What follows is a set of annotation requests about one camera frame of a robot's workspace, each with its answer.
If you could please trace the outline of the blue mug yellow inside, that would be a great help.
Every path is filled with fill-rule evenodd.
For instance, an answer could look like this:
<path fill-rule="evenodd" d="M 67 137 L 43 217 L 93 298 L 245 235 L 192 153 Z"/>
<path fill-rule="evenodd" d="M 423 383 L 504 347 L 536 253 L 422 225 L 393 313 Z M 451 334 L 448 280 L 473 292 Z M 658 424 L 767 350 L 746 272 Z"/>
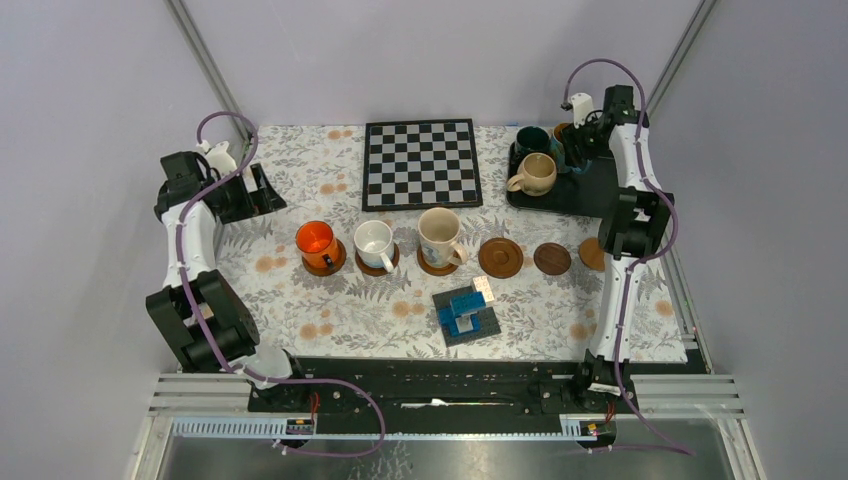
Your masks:
<path fill-rule="evenodd" d="M 557 163 L 559 174 L 586 174 L 592 167 L 589 156 L 592 134 L 588 126 L 561 123 L 553 130 L 550 150 Z"/>

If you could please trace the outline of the black cup tray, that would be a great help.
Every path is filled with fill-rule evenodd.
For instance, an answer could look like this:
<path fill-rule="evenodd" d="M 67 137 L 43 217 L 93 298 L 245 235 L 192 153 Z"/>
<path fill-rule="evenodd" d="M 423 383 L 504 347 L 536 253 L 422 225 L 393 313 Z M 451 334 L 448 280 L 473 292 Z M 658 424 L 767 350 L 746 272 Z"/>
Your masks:
<path fill-rule="evenodd" d="M 508 180 L 517 173 L 521 163 L 515 162 L 514 142 L 510 147 Z M 506 189 L 506 197 L 508 203 L 517 208 L 601 218 L 618 198 L 615 161 L 602 157 L 582 175 L 558 173 L 553 189 L 543 196 L 532 197 Z"/>

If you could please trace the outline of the beige round mug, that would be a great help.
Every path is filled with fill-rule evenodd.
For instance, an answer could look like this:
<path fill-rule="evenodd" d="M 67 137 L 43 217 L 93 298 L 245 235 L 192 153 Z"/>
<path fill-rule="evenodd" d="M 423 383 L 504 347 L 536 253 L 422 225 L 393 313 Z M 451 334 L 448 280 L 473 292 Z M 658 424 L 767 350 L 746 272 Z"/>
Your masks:
<path fill-rule="evenodd" d="M 528 154 L 520 163 L 517 173 L 506 184 L 508 192 L 521 191 L 532 197 L 550 192 L 557 179 L 556 162 L 547 154 Z"/>

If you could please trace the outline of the light orange coaster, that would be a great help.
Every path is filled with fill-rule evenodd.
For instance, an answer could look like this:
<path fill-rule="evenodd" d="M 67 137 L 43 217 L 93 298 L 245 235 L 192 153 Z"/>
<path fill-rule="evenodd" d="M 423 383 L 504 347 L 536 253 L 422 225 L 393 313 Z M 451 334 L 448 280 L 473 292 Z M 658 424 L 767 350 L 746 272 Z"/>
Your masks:
<path fill-rule="evenodd" d="M 603 272 L 606 268 L 605 252 L 597 237 L 584 240 L 578 247 L 581 262 L 589 269 Z"/>

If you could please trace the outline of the dark walnut coaster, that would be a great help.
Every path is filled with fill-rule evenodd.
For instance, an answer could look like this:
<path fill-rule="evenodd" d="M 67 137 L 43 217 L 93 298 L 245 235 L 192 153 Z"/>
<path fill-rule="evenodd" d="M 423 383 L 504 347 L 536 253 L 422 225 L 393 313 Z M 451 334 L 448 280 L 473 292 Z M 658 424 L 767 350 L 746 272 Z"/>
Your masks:
<path fill-rule="evenodd" d="M 562 275 L 572 266 L 569 251 L 563 245 L 553 242 L 539 245 L 534 251 L 533 261 L 541 272 L 551 276 Z"/>

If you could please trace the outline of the brown wooden ringed coaster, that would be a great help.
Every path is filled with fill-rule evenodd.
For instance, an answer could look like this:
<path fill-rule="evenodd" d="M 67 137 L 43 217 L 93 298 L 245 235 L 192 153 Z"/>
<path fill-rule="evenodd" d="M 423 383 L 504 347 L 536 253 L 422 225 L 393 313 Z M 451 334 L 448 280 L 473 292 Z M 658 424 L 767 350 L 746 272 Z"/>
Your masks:
<path fill-rule="evenodd" d="M 496 237 L 480 246 L 478 261 L 487 275 L 507 279 L 518 274 L 523 268 L 524 252 L 513 240 Z"/>
<path fill-rule="evenodd" d="M 448 263 L 445 267 L 433 267 L 429 265 L 424 257 L 423 250 L 421 247 L 418 247 L 416 250 L 416 260 L 418 262 L 419 267 L 427 274 L 432 276 L 446 276 L 453 272 L 455 272 L 458 266 L 454 263 Z"/>
<path fill-rule="evenodd" d="M 303 254 L 301 262 L 305 270 L 317 277 L 325 277 L 338 272 L 347 260 L 347 250 L 343 242 L 334 244 L 318 253 Z"/>
<path fill-rule="evenodd" d="M 389 270 L 386 270 L 383 266 L 377 268 L 372 267 L 365 263 L 365 261 L 361 258 L 360 253 L 357 252 L 355 254 L 355 261 L 357 267 L 362 271 L 363 274 L 369 275 L 372 277 L 380 277 L 392 273 L 399 264 L 401 258 L 400 249 L 397 243 L 393 244 L 392 258 L 391 264 L 392 267 Z"/>

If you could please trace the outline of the orange mug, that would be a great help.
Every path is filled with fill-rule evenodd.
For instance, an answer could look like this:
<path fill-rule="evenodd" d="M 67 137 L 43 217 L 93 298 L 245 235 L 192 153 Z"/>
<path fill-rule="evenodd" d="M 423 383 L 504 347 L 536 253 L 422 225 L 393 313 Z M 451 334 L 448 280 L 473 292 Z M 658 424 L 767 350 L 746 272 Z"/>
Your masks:
<path fill-rule="evenodd" d="M 337 240 L 332 228 L 323 221 L 304 223 L 296 233 L 296 245 L 301 254 L 318 253 Z"/>

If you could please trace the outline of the black white chessboard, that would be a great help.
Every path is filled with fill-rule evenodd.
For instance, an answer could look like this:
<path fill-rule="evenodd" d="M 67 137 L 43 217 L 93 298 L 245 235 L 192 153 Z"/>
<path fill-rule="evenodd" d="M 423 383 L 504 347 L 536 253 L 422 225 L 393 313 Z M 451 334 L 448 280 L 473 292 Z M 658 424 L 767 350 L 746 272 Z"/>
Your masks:
<path fill-rule="evenodd" d="M 364 133 L 363 211 L 483 205 L 472 119 L 371 122 Z"/>

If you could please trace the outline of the cream tall mug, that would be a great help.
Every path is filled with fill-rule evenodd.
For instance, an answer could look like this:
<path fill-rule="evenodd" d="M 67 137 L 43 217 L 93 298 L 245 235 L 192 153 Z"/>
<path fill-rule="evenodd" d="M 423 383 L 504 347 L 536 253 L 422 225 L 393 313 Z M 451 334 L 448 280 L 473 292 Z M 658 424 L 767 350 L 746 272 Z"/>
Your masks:
<path fill-rule="evenodd" d="M 418 219 L 417 230 L 424 262 L 434 269 L 465 264 L 467 249 L 459 243 L 461 221 L 453 211 L 435 207 Z"/>

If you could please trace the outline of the white mug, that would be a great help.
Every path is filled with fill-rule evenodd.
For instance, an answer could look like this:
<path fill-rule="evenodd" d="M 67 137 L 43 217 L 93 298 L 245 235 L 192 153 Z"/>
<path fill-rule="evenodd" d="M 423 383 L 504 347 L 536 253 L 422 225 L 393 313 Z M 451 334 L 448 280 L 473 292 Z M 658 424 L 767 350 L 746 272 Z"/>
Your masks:
<path fill-rule="evenodd" d="M 364 265 L 387 273 L 394 271 L 395 244 L 389 225 L 379 220 L 363 222 L 354 233 L 354 244 Z"/>

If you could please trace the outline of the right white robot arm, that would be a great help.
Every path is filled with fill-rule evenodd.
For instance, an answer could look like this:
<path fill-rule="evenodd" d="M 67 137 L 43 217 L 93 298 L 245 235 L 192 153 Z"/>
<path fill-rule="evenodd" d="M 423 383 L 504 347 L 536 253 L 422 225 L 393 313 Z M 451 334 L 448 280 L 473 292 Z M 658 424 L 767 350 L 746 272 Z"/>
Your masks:
<path fill-rule="evenodd" d="M 632 87 L 615 85 L 606 89 L 600 109 L 586 93 L 567 96 L 563 105 L 573 114 L 562 133 L 568 165 L 583 172 L 608 155 L 617 179 L 597 235 L 605 265 L 597 330 L 568 386 L 572 402 L 588 412 L 625 394 L 637 291 L 672 216 L 673 198 L 661 189 L 651 163 L 647 116 L 633 100 Z"/>

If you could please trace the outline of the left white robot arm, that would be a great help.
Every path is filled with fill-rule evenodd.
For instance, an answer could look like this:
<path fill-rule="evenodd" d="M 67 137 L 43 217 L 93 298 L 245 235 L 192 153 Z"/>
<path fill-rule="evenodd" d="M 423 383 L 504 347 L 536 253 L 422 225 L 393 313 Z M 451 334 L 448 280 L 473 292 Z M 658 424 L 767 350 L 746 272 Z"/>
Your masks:
<path fill-rule="evenodd" d="M 263 347 L 252 314 L 217 268 L 215 238 L 226 224 L 285 208 L 264 170 L 252 165 L 257 184 L 242 176 L 214 184 L 222 173 L 196 152 L 165 156 L 166 180 L 154 213 L 165 226 L 168 268 L 163 287 L 145 300 L 148 315 L 188 373 L 249 370 L 259 389 L 288 411 L 309 401 L 310 385 L 293 356 Z"/>

